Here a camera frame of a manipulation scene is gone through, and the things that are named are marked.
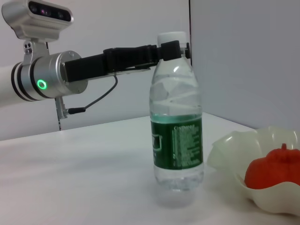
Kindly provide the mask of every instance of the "white bottle cap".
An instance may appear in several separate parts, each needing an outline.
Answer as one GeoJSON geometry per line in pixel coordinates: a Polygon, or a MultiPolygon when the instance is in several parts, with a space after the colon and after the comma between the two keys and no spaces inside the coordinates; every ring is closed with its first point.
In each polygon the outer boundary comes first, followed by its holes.
{"type": "Polygon", "coordinates": [[[180,47],[187,47],[187,34],[183,31],[178,31],[161,33],[157,37],[157,44],[159,47],[161,47],[161,44],[170,41],[179,41],[180,47]]]}

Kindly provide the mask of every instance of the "cable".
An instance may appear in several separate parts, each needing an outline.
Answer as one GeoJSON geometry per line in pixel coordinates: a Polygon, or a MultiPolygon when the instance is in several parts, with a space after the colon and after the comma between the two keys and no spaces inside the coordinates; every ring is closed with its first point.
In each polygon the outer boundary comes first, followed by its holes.
{"type": "Polygon", "coordinates": [[[101,97],[97,98],[95,101],[89,103],[87,106],[85,107],[81,107],[81,108],[70,108],[68,109],[68,113],[71,114],[77,114],[77,113],[83,113],[86,111],[87,108],[90,108],[92,105],[94,105],[95,103],[97,103],[98,101],[100,101],[101,99],[105,98],[109,93],[112,92],[113,89],[115,89],[115,87],[118,85],[118,78],[117,75],[115,74],[114,76],[115,79],[115,83],[114,85],[106,92],[104,93],[101,97]]]}
{"type": "Polygon", "coordinates": [[[116,75],[114,75],[113,77],[115,79],[114,85],[106,93],[104,93],[104,95],[102,95],[101,97],[97,98],[95,101],[89,103],[86,107],[84,107],[84,109],[87,109],[87,108],[91,107],[92,105],[94,105],[95,103],[97,103],[98,101],[100,101],[101,99],[105,98],[109,93],[112,92],[113,89],[115,89],[115,87],[117,87],[118,78],[117,78],[116,75]]]}

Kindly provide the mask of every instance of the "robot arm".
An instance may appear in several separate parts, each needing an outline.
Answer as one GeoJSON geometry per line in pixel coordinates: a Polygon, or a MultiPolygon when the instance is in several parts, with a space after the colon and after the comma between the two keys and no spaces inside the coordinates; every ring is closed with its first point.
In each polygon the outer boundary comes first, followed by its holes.
{"type": "Polygon", "coordinates": [[[105,97],[117,85],[116,75],[145,71],[160,59],[172,60],[178,51],[189,58],[189,45],[179,41],[136,48],[112,48],[102,54],[81,58],[73,51],[49,55],[47,42],[59,38],[71,25],[69,9],[41,0],[12,0],[2,6],[5,21],[20,39],[25,39],[24,60],[0,69],[0,107],[24,101],[56,100],[60,119],[82,113],[105,97]],[[62,97],[85,91],[88,80],[114,76],[116,83],[104,96],[86,107],[65,109],[62,97]]]}

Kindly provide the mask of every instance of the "green bottle label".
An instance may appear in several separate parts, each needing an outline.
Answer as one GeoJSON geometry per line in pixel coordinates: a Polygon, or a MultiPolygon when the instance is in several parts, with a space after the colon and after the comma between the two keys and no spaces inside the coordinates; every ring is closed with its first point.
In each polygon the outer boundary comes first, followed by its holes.
{"type": "Polygon", "coordinates": [[[202,120],[178,123],[151,122],[154,165],[181,170],[203,162],[202,120]]]}

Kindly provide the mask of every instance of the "orange pumpkin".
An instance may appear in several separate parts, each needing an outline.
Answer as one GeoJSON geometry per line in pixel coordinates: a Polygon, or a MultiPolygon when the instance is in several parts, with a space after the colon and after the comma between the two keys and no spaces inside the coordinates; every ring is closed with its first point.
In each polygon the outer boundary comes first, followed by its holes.
{"type": "Polygon", "coordinates": [[[252,161],[245,176],[245,184],[251,189],[269,188],[282,182],[300,185],[300,150],[289,150],[286,144],[252,161]]]}

